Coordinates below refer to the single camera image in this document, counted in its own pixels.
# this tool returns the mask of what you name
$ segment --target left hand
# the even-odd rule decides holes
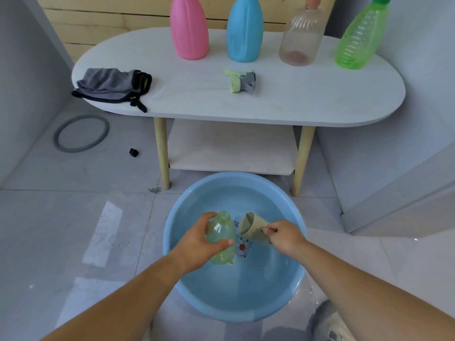
[[[182,275],[201,268],[212,256],[234,244],[232,239],[222,239],[216,243],[209,243],[205,239],[208,221],[216,216],[216,212],[202,214],[193,227],[180,239],[175,248],[169,252],[169,255],[181,265]]]

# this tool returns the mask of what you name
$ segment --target table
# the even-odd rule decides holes
[[[87,51],[75,64],[72,81],[87,68],[139,69],[152,75],[141,97],[147,113],[129,103],[87,100],[105,111],[154,117],[162,189],[169,189],[169,168],[201,171],[248,171],[291,175],[297,196],[315,127],[354,127],[378,122],[403,102],[400,74],[375,55],[360,70],[333,61],[339,40],[324,37],[315,61],[292,67],[278,57],[282,33],[265,32],[259,58],[232,61],[226,31],[209,30],[207,57],[177,56],[170,28],[121,34]],[[254,69],[254,95],[231,94],[224,69]],[[175,119],[168,139],[166,118]],[[297,148],[292,126],[303,126]]]

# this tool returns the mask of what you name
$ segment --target bottle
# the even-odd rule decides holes
[[[172,2],[171,35],[181,58],[195,60],[207,55],[208,26],[199,0]]]
[[[292,66],[307,66],[314,61],[327,16],[319,7],[321,0],[307,0],[304,8],[294,12],[287,22],[280,46],[280,58]]]
[[[207,233],[207,241],[216,243],[221,239],[232,239],[233,246],[223,250],[219,254],[213,256],[210,261],[216,265],[225,265],[234,259],[236,251],[236,229],[234,221],[229,216],[228,212],[219,212],[218,215],[210,220],[209,230]]]
[[[259,0],[236,0],[227,21],[227,53],[238,62],[258,58],[264,34]]]
[[[357,15],[341,38],[335,62],[346,69],[362,68],[384,37],[390,0],[373,0]]]

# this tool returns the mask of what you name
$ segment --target green transparent bottle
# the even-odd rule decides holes
[[[346,69],[362,68],[384,37],[390,0],[373,0],[357,15],[341,38],[335,62]]]
[[[225,265],[230,263],[235,256],[236,251],[236,229],[234,221],[228,212],[219,212],[216,217],[210,220],[207,241],[216,243],[221,239],[232,239],[234,245],[213,256],[210,261],[216,265]]]

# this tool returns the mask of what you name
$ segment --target lower shelf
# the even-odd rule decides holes
[[[176,119],[168,152],[172,169],[290,175],[297,144],[292,126]]]

